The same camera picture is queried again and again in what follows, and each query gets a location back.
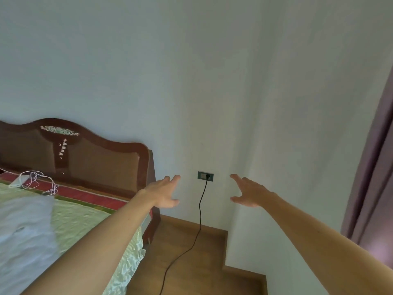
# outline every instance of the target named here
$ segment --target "bed frame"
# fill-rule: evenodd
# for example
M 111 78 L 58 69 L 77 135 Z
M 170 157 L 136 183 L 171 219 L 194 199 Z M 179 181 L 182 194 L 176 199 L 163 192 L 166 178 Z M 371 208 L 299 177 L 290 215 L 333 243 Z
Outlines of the bed frame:
M 0 167 L 41 171 L 57 183 L 122 199 L 156 180 L 153 153 L 144 144 L 110 141 L 55 118 L 21 125 L 0 121 Z M 160 223 L 160 210 L 152 211 L 145 247 Z

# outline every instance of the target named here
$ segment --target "purple curtain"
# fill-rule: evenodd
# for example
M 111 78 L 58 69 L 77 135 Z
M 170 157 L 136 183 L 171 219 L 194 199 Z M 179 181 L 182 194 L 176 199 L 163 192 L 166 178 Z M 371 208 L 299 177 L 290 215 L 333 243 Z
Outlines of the purple curtain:
M 356 172 L 341 233 L 393 268 L 393 68 Z

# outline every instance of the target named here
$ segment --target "green bed sheet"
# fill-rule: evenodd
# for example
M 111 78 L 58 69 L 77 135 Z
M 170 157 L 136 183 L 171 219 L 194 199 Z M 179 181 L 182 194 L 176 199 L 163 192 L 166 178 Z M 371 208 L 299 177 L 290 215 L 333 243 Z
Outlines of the green bed sheet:
M 16 197 L 32 195 L 37 196 L 32 191 L 8 188 L 6 184 L 0 183 L 0 204 Z M 51 225 L 56 234 L 60 255 L 65 253 L 74 243 L 109 215 L 109 213 L 91 207 L 55 199 Z M 126 248 L 115 273 L 103 293 L 104 295 L 125 294 L 127 284 L 145 255 L 145 250 L 142 247 L 142 232 L 139 227 Z

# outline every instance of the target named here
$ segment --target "floor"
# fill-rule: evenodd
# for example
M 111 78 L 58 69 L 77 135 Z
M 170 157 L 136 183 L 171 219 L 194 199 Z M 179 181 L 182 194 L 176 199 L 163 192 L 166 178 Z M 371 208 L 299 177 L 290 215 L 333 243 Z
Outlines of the floor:
M 127 288 L 127 295 L 159 295 L 169 263 L 191 247 L 196 231 L 161 222 Z M 162 295 L 260 295 L 258 280 L 222 271 L 224 238 L 200 233 L 194 248 L 168 271 Z

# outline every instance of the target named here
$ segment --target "black power cord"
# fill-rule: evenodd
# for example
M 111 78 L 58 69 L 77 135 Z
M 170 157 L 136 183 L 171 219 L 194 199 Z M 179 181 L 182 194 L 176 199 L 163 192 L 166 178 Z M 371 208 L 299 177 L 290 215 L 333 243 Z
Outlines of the black power cord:
M 183 256 L 184 254 L 188 253 L 191 249 L 194 248 L 194 245 L 195 245 L 195 243 L 196 243 L 196 240 L 197 240 L 197 238 L 198 238 L 198 235 L 199 235 L 200 231 L 202 230 L 202 212 L 200 211 L 200 203 L 202 202 L 203 195 L 205 194 L 205 190 L 206 190 L 206 186 L 208 185 L 208 180 L 209 180 L 209 178 L 210 178 L 210 175 L 209 175 L 209 174 L 206 174 L 206 184 L 205 184 L 205 188 L 203 189 L 202 197 L 200 197 L 200 200 L 199 200 L 199 231 L 198 231 L 198 233 L 197 233 L 196 236 L 195 236 L 195 240 L 194 240 L 193 246 L 191 246 L 188 250 L 186 250 L 184 253 L 182 253 L 180 256 L 178 256 L 176 259 L 174 259 L 174 260 L 169 264 L 169 266 L 168 266 L 167 269 L 165 270 L 165 274 L 164 274 L 164 279 L 163 279 L 163 281 L 162 281 L 162 286 L 161 286 L 160 295 L 162 294 L 162 291 L 164 290 L 165 278 L 167 277 L 167 272 L 168 272 L 168 270 L 170 269 L 170 267 L 171 267 L 171 266 L 172 266 L 181 256 Z

